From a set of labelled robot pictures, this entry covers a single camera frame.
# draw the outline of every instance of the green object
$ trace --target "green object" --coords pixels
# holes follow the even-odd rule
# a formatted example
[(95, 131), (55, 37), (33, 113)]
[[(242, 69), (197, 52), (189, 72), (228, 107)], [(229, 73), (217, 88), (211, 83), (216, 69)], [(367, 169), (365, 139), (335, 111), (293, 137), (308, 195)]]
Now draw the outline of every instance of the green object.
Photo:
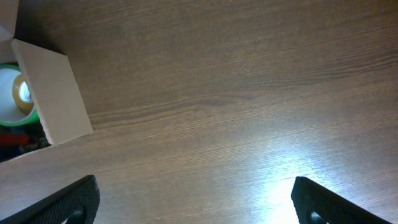
[(0, 125), (21, 126), (39, 121), (36, 108), (24, 115), (17, 109), (12, 98), (12, 84), (15, 77), (21, 74), (21, 70), (15, 65), (0, 65)]

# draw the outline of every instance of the cardboard box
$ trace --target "cardboard box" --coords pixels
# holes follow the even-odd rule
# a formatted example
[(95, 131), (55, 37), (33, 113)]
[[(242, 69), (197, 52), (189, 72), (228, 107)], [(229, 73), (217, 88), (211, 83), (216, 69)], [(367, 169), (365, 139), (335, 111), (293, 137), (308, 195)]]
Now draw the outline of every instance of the cardboard box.
[(17, 12), (18, 0), (0, 0), (0, 64), (18, 63), (48, 142), (92, 133), (68, 57), (14, 39)]

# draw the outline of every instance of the wood grain surface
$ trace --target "wood grain surface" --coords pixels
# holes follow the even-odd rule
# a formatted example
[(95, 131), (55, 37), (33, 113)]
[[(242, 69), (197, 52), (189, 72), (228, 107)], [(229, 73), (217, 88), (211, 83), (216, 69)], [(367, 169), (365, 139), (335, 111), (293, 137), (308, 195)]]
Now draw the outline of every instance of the wood grain surface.
[(298, 223), (304, 175), (398, 222), (396, 0), (21, 1), (18, 32), (95, 133), (0, 164), (0, 218), (94, 174), (95, 223)]

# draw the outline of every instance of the wooden table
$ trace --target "wooden table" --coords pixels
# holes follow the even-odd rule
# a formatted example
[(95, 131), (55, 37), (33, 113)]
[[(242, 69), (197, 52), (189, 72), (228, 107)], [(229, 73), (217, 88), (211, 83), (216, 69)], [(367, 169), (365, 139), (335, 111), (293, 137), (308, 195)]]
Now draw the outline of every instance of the wooden table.
[(22, 1), (17, 37), (95, 133), (0, 164), (0, 218), (94, 174), (95, 223), (297, 223), (303, 175), (398, 222), (396, 0)]

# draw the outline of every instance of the roll of tape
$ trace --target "roll of tape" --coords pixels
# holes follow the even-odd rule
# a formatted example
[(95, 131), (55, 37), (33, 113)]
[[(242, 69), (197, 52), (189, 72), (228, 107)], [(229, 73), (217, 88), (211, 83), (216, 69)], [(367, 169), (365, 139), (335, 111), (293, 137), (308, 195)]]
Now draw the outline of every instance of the roll of tape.
[(20, 126), (39, 121), (21, 70), (15, 65), (0, 65), (0, 125)]
[(33, 100), (22, 74), (18, 75), (12, 84), (12, 97), (20, 111), (28, 115), (33, 109)]

